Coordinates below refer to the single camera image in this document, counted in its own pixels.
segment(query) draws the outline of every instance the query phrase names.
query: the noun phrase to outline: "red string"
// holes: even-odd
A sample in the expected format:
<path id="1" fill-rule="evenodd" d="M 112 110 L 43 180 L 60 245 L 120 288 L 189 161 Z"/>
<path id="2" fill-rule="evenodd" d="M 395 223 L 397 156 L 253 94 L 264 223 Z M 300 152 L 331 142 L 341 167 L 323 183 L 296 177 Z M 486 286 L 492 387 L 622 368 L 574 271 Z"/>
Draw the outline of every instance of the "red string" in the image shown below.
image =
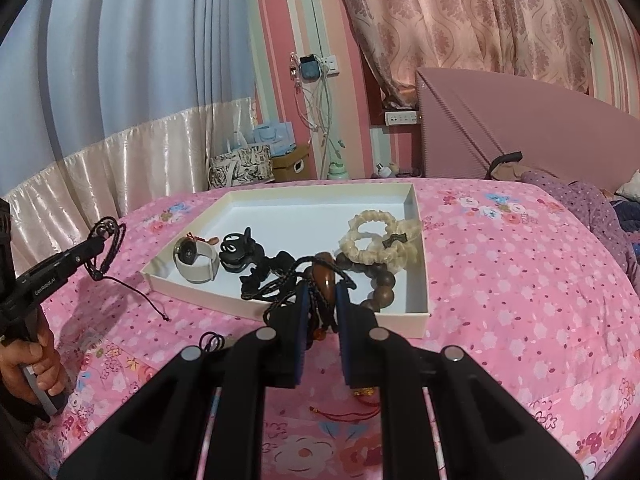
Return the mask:
<path id="1" fill-rule="evenodd" d="M 309 411 L 313 412 L 313 413 L 317 413 L 318 415 L 322 415 L 325 418 L 328 418 L 332 422 L 356 423 L 356 422 L 362 422 L 363 420 L 369 420 L 370 418 L 375 417 L 377 414 L 380 413 L 380 408 L 376 408 L 375 410 L 373 410 L 372 412 L 369 412 L 369 413 L 351 412 L 351 413 L 335 414 L 335 413 L 321 412 L 317 408 L 314 408 L 313 406 L 309 406 Z M 346 420 L 346 419 L 343 418 L 343 417 L 347 417 L 347 416 L 355 416 L 357 418 L 353 418 L 353 419 L 350 419 L 350 420 Z"/>
<path id="2" fill-rule="evenodd" d="M 187 238 L 191 238 L 191 240 L 194 240 L 194 241 L 201 241 L 201 242 L 204 242 L 204 243 L 209 244 L 209 245 L 217 245 L 219 243 L 219 241 L 220 241 L 220 239 L 217 236 L 214 236 L 213 238 L 210 238 L 209 240 L 205 240 L 204 238 L 196 236 L 193 233 L 187 233 Z"/>

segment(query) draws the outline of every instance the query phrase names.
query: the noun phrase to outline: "light blue box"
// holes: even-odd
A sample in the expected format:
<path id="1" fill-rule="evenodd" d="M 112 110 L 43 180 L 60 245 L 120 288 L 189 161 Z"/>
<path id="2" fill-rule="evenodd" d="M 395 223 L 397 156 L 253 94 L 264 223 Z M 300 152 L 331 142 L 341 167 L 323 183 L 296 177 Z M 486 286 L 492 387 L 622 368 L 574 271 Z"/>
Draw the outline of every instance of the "light blue box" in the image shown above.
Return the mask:
<path id="1" fill-rule="evenodd" d="M 296 149 L 291 123 L 265 123 L 254 128 L 255 142 L 268 144 L 271 156 L 282 156 Z"/>

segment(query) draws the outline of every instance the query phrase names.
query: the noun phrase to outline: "wall socket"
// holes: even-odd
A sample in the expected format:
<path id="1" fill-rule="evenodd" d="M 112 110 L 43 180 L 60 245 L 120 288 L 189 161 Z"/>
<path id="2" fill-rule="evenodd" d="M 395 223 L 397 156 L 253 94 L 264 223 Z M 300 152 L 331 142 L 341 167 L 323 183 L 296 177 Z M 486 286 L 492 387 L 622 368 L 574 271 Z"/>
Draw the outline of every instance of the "wall socket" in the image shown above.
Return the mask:
<path id="1" fill-rule="evenodd" d="M 387 126 L 400 126 L 401 124 L 418 124 L 418 112 L 385 112 L 385 124 Z"/>
<path id="2" fill-rule="evenodd" d="M 323 65 L 325 65 L 329 70 L 327 71 L 327 75 L 336 75 L 340 73 L 340 69 L 338 69 L 338 59 L 335 56 L 326 56 L 321 57 L 320 61 Z"/>

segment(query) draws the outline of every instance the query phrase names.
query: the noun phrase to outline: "human hand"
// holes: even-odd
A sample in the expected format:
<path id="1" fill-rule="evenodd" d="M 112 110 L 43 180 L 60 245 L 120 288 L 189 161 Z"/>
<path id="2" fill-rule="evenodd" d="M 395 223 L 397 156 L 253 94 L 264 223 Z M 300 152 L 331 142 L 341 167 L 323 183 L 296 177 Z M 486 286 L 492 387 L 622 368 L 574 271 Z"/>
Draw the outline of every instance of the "human hand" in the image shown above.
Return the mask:
<path id="1" fill-rule="evenodd" d="M 39 404 L 19 365 L 32 365 L 39 389 L 50 396 L 56 396 L 64 390 L 66 371 L 54 347 L 53 332 L 42 313 L 38 315 L 37 343 L 16 339 L 7 346 L 0 344 L 0 376 L 7 391 L 18 399 Z"/>

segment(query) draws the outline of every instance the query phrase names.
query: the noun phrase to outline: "white box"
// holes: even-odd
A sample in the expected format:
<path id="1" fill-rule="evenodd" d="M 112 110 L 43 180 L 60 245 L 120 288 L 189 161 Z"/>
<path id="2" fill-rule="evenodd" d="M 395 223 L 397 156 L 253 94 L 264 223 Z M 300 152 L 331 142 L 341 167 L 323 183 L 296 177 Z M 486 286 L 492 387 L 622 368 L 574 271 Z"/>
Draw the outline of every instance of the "white box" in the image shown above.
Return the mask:
<path id="1" fill-rule="evenodd" d="M 190 283 L 175 267 L 175 243 L 189 232 L 222 240 L 229 233 L 242 233 L 250 227 L 252 238 L 264 247 L 267 256 L 273 257 L 279 251 L 287 251 L 294 258 L 321 251 L 335 255 L 340 239 L 349 229 L 349 220 L 366 209 L 388 211 L 397 220 L 419 219 L 413 185 L 399 182 L 230 190 L 185 226 L 141 272 L 152 290 L 172 298 L 232 316 L 262 320 L 268 304 L 240 298 L 238 276 L 249 275 L 250 269 L 232 274 L 220 266 L 213 282 Z M 367 223 L 360 230 L 384 234 L 384 225 Z M 364 248 L 369 241 L 361 240 L 358 246 Z M 430 316 L 424 248 L 419 249 L 418 261 L 396 274 L 394 302 L 376 314 L 380 326 L 404 337 L 422 338 Z M 371 280 L 361 273 L 349 275 L 357 285 L 356 290 L 350 290 L 351 301 L 359 303 L 372 293 Z"/>

